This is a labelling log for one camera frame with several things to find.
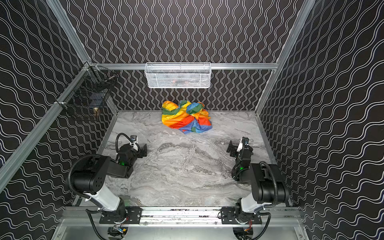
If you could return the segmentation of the rainbow striped jacket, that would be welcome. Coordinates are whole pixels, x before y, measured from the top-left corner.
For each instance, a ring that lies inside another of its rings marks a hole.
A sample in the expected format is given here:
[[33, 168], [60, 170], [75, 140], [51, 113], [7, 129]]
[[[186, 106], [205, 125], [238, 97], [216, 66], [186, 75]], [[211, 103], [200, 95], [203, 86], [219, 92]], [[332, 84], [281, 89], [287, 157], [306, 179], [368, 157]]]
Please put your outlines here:
[[204, 133], [212, 129], [211, 117], [205, 106], [182, 100], [179, 104], [165, 101], [162, 105], [162, 123], [184, 134]]

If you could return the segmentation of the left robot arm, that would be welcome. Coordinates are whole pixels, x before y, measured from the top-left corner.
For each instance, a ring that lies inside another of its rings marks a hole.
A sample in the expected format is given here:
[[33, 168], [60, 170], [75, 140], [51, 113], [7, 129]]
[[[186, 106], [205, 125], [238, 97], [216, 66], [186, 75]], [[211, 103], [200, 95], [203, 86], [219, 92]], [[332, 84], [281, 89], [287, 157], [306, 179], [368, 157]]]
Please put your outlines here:
[[146, 157], [147, 145], [125, 144], [117, 151], [117, 160], [102, 155], [87, 155], [78, 159], [68, 174], [68, 188], [74, 194], [91, 201], [104, 217], [122, 222], [129, 217], [124, 201], [105, 185], [106, 176], [128, 179], [137, 159]]

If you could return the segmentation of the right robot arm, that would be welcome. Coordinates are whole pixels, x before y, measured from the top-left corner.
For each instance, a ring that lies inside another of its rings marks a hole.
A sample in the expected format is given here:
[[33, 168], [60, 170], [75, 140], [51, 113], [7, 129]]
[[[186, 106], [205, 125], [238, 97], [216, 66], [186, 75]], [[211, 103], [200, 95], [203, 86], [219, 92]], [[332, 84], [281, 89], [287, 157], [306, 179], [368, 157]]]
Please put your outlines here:
[[254, 153], [248, 138], [243, 137], [238, 146], [230, 142], [227, 153], [235, 158], [232, 179], [238, 184], [251, 186], [251, 193], [235, 204], [238, 220], [251, 219], [262, 210], [279, 204], [289, 205], [289, 190], [278, 166], [265, 161], [252, 163]]

